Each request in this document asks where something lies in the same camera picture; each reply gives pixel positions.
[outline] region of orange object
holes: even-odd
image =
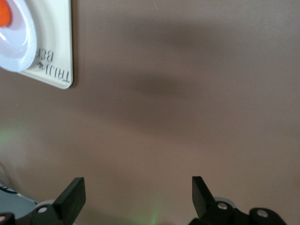
[[[9,25],[11,12],[6,0],[0,0],[0,27]]]

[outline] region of screw head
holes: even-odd
[[[265,210],[258,210],[257,214],[261,217],[267,218],[269,215]]]
[[[1,216],[0,217],[0,222],[4,221],[6,219],[6,216]]]
[[[228,209],[228,206],[224,202],[220,202],[217,206],[222,210]]]
[[[43,212],[46,212],[46,211],[47,211],[47,207],[42,207],[37,212],[38,213],[43,213]]]

